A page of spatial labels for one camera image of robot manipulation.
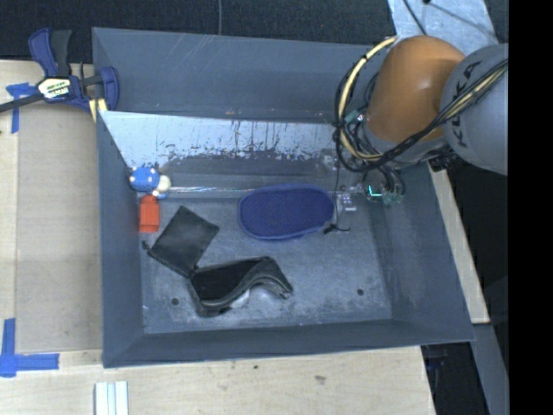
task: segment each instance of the black carpet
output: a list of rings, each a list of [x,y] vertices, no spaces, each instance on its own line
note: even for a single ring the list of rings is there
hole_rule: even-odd
[[[386,0],[221,0],[222,34],[370,44],[394,34]],[[217,34],[217,0],[0,0],[0,56],[29,57],[37,29],[71,29],[71,62],[92,62],[92,27]]]

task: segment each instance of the blue clamp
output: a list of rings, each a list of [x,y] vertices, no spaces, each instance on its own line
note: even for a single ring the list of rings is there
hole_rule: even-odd
[[[35,86],[35,93],[27,97],[14,99],[0,105],[0,112],[35,103],[63,103],[78,107],[91,113],[91,98],[86,94],[86,87],[102,83],[103,98],[107,108],[115,110],[119,100],[118,74],[114,67],[102,67],[99,74],[81,79],[71,75],[71,67],[67,64],[67,42],[70,30],[53,31],[44,28],[36,31],[29,38],[29,49],[33,60],[44,72],[44,79]]]
[[[2,354],[0,354],[0,377],[14,378],[19,371],[55,370],[59,369],[60,354],[15,353],[16,319],[10,318],[3,322]]]
[[[6,91],[17,100],[20,97],[28,97],[29,95],[35,95],[38,93],[36,87],[29,83],[18,83],[15,85],[7,85]],[[19,131],[19,108],[15,108],[11,116],[11,133],[15,134]]]
[[[47,103],[72,105],[90,112],[91,99],[85,94],[82,81],[70,75],[71,68],[67,64],[67,42],[70,35],[70,30],[53,31],[51,28],[39,29],[29,37],[29,50],[33,60],[41,66],[45,80],[52,77],[62,77],[63,79],[69,79],[70,82],[70,85],[67,86],[69,93],[52,98],[45,95],[44,100]],[[99,70],[99,73],[104,83],[105,103],[110,110],[113,110],[119,99],[117,72],[113,67],[103,67]]]

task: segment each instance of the black cable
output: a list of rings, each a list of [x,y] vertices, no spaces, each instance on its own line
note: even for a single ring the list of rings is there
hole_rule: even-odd
[[[217,28],[217,35],[221,35],[223,32],[223,3],[221,0],[217,0],[217,7],[219,12],[219,26]]]
[[[426,33],[426,29],[423,27],[423,25],[421,24],[420,20],[418,19],[418,17],[415,15],[415,12],[413,11],[413,9],[410,7],[409,3],[407,2],[407,0],[403,0],[404,1],[404,4],[405,4],[405,8],[407,8],[407,10],[409,11],[409,13],[411,14],[411,16],[413,17],[413,20],[415,20],[415,23],[417,24],[418,28],[421,30],[421,32],[424,34],[424,35],[428,35]]]

